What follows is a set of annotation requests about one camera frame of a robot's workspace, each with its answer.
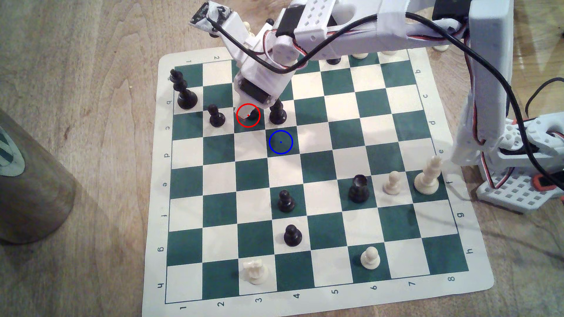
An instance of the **cylindrical container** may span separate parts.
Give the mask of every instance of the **cylindrical container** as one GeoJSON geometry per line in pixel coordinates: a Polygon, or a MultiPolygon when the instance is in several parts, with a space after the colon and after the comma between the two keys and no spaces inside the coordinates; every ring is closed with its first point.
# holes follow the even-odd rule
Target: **cylindrical container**
{"type": "Polygon", "coordinates": [[[44,238],[63,224],[75,193],[65,167],[0,110],[0,239],[44,238]]]}

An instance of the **green square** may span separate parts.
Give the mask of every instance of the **green square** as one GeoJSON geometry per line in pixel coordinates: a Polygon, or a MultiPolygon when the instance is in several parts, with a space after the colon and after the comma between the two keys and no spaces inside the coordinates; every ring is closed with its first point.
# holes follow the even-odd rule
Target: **green square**
{"type": "Polygon", "coordinates": [[[174,70],[182,73],[184,80],[188,83],[188,88],[203,85],[204,70],[202,64],[176,66],[174,70]]]}
{"type": "Polygon", "coordinates": [[[395,131],[399,141],[425,139],[431,137],[425,111],[394,113],[395,131]]]}
{"type": "Polygon", "coordinates": [[[239,296],[239,263],[236,259],[202,264],[202,299],[239,296]]]}
{"type": "Polygon", "coordinates": [[[384,241],[421,237],[412,204],[378,208],[384,241]]]}
{"type": "Polygon", "coordinates": [[[272,209],[272,219],[306,215],[306,199],[303,194],[303,184],[270,188],[270,207],[272,209]],[[280,209],[278,209],[279,195],[282,190],[289,191],[290,196],[294,198],[294,201],[296,202],[294,210],[289,213],[283,213],[280,209]]]}
{"type": "Polygon", "coordinates": [[[329,122],[329,132],[331,133],[333,149],[364,145],[360,119],[329,122]]]}
{"type": "Polygon", "coordinates": [[[234,192],[204,196],[204,227],[237,223],[237,199],[234,192]]]}
{"type": "Polygon", "coordinates": [[[294,91],[292,90],[292,82],[288,82],[288,85],[280,95],[280,101],[292,100],[294,99],[294,91]]]}
{"type": "Polygon", "coordinates": [[[423,238],[429,273],[443,274],[468,271],[464,249],[458,234],[423,238]]]}
{"type": "Polygon", "coordinates": [[[182,113],[173,116],[173,140],[201,138],[204,119],[202,112],[182,113]]]}
{"type": "Polygon", "coordinates": [[[235,161],[235,136],[217,135],[204,138],[204,165],[235,161]]]}
{"type": "Polygon", "coordinates": [[[326,96],[354,92],[350,68],[321,72],[321,81],[323,81],[323,92],[326,96]]]}
{"type": "Polygon", "coordinates": [[[385,89],[357,91],[356,103],[360,117],[389,115],[390,103],[385,89]]]}
{"type": "Polygon", "coordinates": [[[387,261],[384,243],[349,246],[349,258],[351,261],[353,283],[391,280],[390,267],[387,261]],[[380,265],[378,265],[378,267],[374,270],[367,270],[360,263],[360,256],[369,246],[375,247],[378,250],[378,255],[380,256],[380,265]]]}
{"type": "Polygon", "coordinates": [[[310,251],[277,254],[274,259],[278,292],[315,287],[310,251]]]}
{"type": "Polygon", "coordinates": [[[215,104],[218,108],[233,108],[233,88],[230,83],[220,85],[204,86],[204,111],[208,106],[215,104]]]}
{"type": "Polygon", "coordinates": [[[379,63],[380,60],[378,59],[378,53],[369,53],[368,56],[363,59],[354,58],[352,55],[349,55],[349,64],[351,67],[375,65],[379,63]]]}
{"type": "Polygon", "coordinates": [[[434,194],[425,195],[418,192],[415,189],[415,185],[414,185],[415,178],[421,172],[422,172],[421,170],[413,170],[406,172],[407,181],[409,182],[409,190],[411,191],[411,199],[413,200],[413,202],[415,203],[415,202],[426,202],[426,201],[436,201],[436,200],[447,200],[448,199],[447,187],[444,185],[443,174],[439,175],[438,177],[439,188],[434,194]]]}
{"type": "Polygon", "coordinates": [[[265,129],[265,111],[260,109],[259,112],[261,113],[260,118],[256,118],[256,119],[253,119],[253,120],[239,118],[239,121],[237,121],[237,115],[235,113],[233,113],[233,122],[235,123],[235,129],[234,129],[235,133],[264,130],[265,129]],[[254,126],[253,127],[244,127],[241,124],[246,125],[246,126],[252,126],[252,125],[254,125],[254,126]]]}
{"type": "Polygon", "coordinates": [[[201,196],[204,172],[202,166],[170,171],[170,199],[201,196]]]}
{"type": "Polygon", "coordinates": [[[268,187],[268,161],[266,158],[235,162],[235,174],[237,191],[268,187]]]}
{"type": "Polygon", "coordinates": [[[237,225],[239,258],[274,254],[272,221],[239,223],[237,225]]]}
{"type": "Polygon", "coordinates": [[[284,129],[266,130],[266,143],[268,144],[269,141],[270,146],[267,148],[268,157],[299,153],[298,129],[295,126],[285,127],[284,129]]]}
{"type": "Polygon", "coordinates": [[[305,153],[300,157],[304,183],[337,179],[333,151],[305,153]]]}
{"type": "Polygon", "coordinates": [[[381,64],[386,87],[415,85],[415,75],[409,60],[381,64]]]}
{"type": "Polygon", "coordinates": [[[368,180],[367,187],[370,192],[370,196],[368,196],[367,201],[361,202],[360,204],[357,204],[349,199],[349,188],[353,185],[353,179],[339,179],[337,181],[339,185],[339,196],[341,197],[341,208],[343,211],[376,207],[376,197],[374,196],[372,178],[370,176],[366,176],[366,179],[368,180]]]}
{"type": "Polygon", "coordinates": [[[296,109],[296,122],[298,125],[327,122],[325,97],[295,100],[294,107],[296,109]]]}
{"type": "Polygon", "coordinates": [[[166,247],[166,265],[202,262],[202,229],[169,232],[166,247]]]}
{"type": "Polygon", "coordinates": [[[372,175],[405,171],[398,142],[367,146],[366,153],[368,154],[370,174],[372,175]]]}
{"type": "Polygon", "coordinates": [[[347,245],[342,213],[307,216],[307,226],[312,250],[347,245]]]}

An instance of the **blue circle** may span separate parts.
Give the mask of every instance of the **blue circle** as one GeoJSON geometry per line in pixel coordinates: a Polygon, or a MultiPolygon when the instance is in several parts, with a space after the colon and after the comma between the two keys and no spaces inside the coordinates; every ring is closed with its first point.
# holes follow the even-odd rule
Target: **blue circle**
{"type": "Polygon", "coordinates": [[[290,150],[292,149],[292,146],[294,146],[294,139],[292,138],[292,136],[286,130],[278,130],[278,131],[276,131],[276,132],[274,132],[270,135],[270,138],[268,139],[268,146],[276,154],[280,154],[280,155],[286,154],[286,153],[290,152],[290,150]],[[274,149],[272,148],[272,144],[270,143],[270,141],[272,141],[272,137],[278,132],[284,132],[284,133],[288,134],[288,136],[290,137],[290,140],[292,140],[292,143],[290,144],[290,148],[286,152],[283,152],[283,153],[274,151],[274,149]]]}

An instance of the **white square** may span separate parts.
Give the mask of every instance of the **white square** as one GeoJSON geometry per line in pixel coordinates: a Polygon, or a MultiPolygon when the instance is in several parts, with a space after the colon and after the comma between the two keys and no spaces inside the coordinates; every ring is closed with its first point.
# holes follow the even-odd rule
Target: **white square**
{"type": "Polygon", "coordinates": [[[270,122],[270,108],[265,109],[265,128],[269,129],[283,129],[285,127],[296,126],[296,108],[294,107],[294,100],[286,100],[282,102],[284,110],[286,111],[286,121],[281,125],[275,125],[270,122]]]}
{"type": "Polygon", "coordinates": [[[276,260],[274,255],[259,256],[251,258],[239,259],[239,295],[258,294],[267,292],[276,292],[276,260]],[[266,281],[260,285],[253,285],[249,282],[249,275],[243,269],[243,263],[261,260],[262,265],[268,270],[266,281]]]}
{"type": "Polygon", "coordinates": [[[357,174],[370,175],[366,147],[334,149],[333,159],[338,179],[353,178],[357,174]]]}
{"type": "Polygon", "coordinates": [[[351,67],[349,57],[347,55],[341,57],[341,61],[337,65],[331,65],[326,60],[319,61],[319,70],[322,72],[333,71],[335,69],[345,69],[351,67]]]}
{"type": "Polygon", "coordinates": [[[202,263],[166,267],[166,301],[201,300],[202,276],[202,263]]]}
{"type": "Polygon", "coordinates": [[[381,115],[360,118],[364,144],[373,146],[398,141],[392,115],[381,115]]]}
{"type": "Polygon", "coordinates": [[[201,228],[203,226],[203,196],[170,200],[169,231],[201,228]]]}
{"type": "Polygon", "coordinates": [[[348,210],[343,212],[347,245],[384,242],[378,208],[348,210]]]}
{"type": "Polygon", "coordinates": [[[274,238],[274,254],[292,253],[311,250],[310,231],[307,216],[290,217],[272,220],[272,237],[274,238]],[[302,242],[297,246],[287,246],[284,242],[284,232],[289,224],[293,224],[302,232],[302,242]]]}
{"type": "Polygon", "coordinates": [[[202,100],[204,99],[204,88],[202,86],[200,86],[200,87],[190,87],[188,89],[191,92],[196,94],[196,96],[198,97],[198,102],[196,103],[196,105],[192,109],[184,110],[178,105],[178,92],[175,91],[174,96],[171,97],[171,98],[173,98],[173,100],[171,100],[171,101],[174,103],[174,114],[175,115],[179,115],[181,113],[199,112],[199,111],[204,110],[204,104],[202,103],[202,100]]]}
{"type": "Polygon", "coordinates": [[[202,65],[204,70],[204,86],[219,85],[220,83],[231,83],[231,61],[215,61],[202,65]]]}
{"type": "Polygon", "coordinates": [[[379,64],[351,68],[354,91],[366,91],[386,88],[384,75],[379,64]]]}
{"type": "Polygon", "coordinates": [[[360,118],[355,93],[325,96],[325,108],[328,121],[360,118]]]}
{"type": "Polygon", "coordinates": [[[297,130],[300,153],[330,151],[333,148],[329,123],[298,125],[297,130]]]}
{"type": "Polygon", "coordinates": [[[235,162],[204,165],[203,170],[204,195],[237,191],[235,162]]]}
{"type": "Polygon", "coordinates": [[[302,160],[299,154],[269,157],[268,180],[270,187],[303,183],[302,160]]]}
{"type": "Polygon", "coordinates": [[[320,215],[341,212],[341,198],[337,180],[303,184],[308,215],[320,215]]]}
{"type": "Polygon", "coordinates": [[[435,155],[430,138],[398,142],[406,170],[422,170],[427,161],[435,155]]]}
{"type": "Polygon", "coordinates": [[[392,113],[423,110],[416,85],[386,88],[392,113]]]}
{"type": "Polygon", "coordinates": [[[220,127],[214,127],[210,124],[210,113],[208,111],[204,111],[204,123],[203,123],[203,133],[205,137],[214,137],[216,135],[225,135],[225,134],[233,134],[235,133],[235,128],[233,126],[233,108],[220,108],[219,112],[223,113],[225,116],[225,123],[220,127]]]}
{"type": "Polygon", "coordinates": [[[395,61],[402,61],[408,59],[409,59],[409,55],[407,55],[407,50],[395,51],[394,55],[386,55],[382,52],[378,52],[378,60],[380,61],[380,64],[393,63],[395,61]]]}
{"type": "Polygon", "coordinates": [[[349,249],[346,246],[311,251],[316,287],[353,282],[349,249]]]}
{"type": "Polygon", "coordinates": [[[399,194],[388,195],[384,191],[384,184],[390,178],[390,174],[372,175],[372,184],[374,185],[374,195],[376,197],[376,205],[378,207],[398,206],[413,204],[411,199],[411,191],[409,190],[409,182],[407,174],[404,171],[399,172],[399,194]]]}
{"type": "Polygon", "coordinates": [[[272,219],[270,189],[237,192],[237,223],[259,222],[272,219]]]}
{"type": "Polygon", "coordinates": [[[204,164],[204,139],[193,138],[173,141],[172,168],[190,168],[204,164]]]}
{"type": "Polygon", "coordinates": [[[323,96],[321,72],[294,75],[292,77],[292,93],[294,100],[323,96]]]}
{"type": "Polygon", "coordinates": [[[235,161],[263,159],[266,148],[264,130],[235,133],[235,161]]]}
{"type": "Polygon", "coordinates": [[[237,224],[202,229],[202,262],[224,261],[239,257],[237,224]]]}
{"type": "Polygon", "coordinates": [[[458,233],[448,200],[413,204],[421,237],[436,237],[458,233]]]}
{"type": "Polygon", "coordinates": [[[391,278],[429,274],[429,265],[421,238],[385,242],[391,278]]]}

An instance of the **black cable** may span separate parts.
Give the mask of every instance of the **black cable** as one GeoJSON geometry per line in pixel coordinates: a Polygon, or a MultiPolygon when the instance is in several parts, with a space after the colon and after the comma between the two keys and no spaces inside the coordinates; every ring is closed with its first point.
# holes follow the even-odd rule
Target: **black cable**
{"type": "Polygon", "coordinates": [[[549,84],[551,84],[555,81],[564,82],[564,78],[555,77],[555,78],[552,78],[552,79],[545,81],[542,85],[539,86],[539,88],[536,89],[535,93],[529,98],[529,100],[527,101],[527,104],[525,105],[525,114],[527,115],[528,118],[530,118],[530,116],[528,115],[528,106],[531,105],[531,101],[540,93],[540,91],[543,88],[545,88],[546,86],[548,86],[549,84]]]}
{"type": "Polygon", "coordinates": [[[488,61],[486,61],[483,57],[481,57],[478,53],[476,53],[470,47],[464,45],[464,43],[460,42],[455,37],[448,34],[448,32],[446,32],[443,28],[436,25],[435,22],[411,12],[406,12],[406,17],[408,19],[417,21],[427,26],[428,28],[432,29],[433,31],[439,33],[440,35],[442,35],[449,42],[454,44],[456,47],[461,49],[464,53],[468,54],[468,56],[470,56],[472,59],[477,61],[480,65],[484,66],[484,68],[486,68],[500,82],[500,84],[503,86],[503,89],[505,90],[505,92],[509,97],[509,101],[511,102],[511,105],[513,107],[513,112],[515,112],[515,120],[517,121],[517,126],[519,127],[519,132],[521,133],[521,139],[523,140],[523,146],[525,148],[525,152],[527,153],[529,160],[531,161],[533,166],[539,171],[540,174],[545,176],[548,181],[552,182],[553,184],[555,184],[556,186],[558,186],[560,189],[564,191],[564,184],[562,184],[560,181],[552,177],[542,166],[540,166],[539,162],[536,160],[536,157],[531,149],[531,145],[529,144],[527,138],[525,123],[523,122],[523,116],[521,115],[521,110],[519,109],[517,99],[515,98],[515,94],[511,89],[511,85],[507,82],[507,80],[505,80],[503,75],[490,63],[488,63],[488,61]]]}

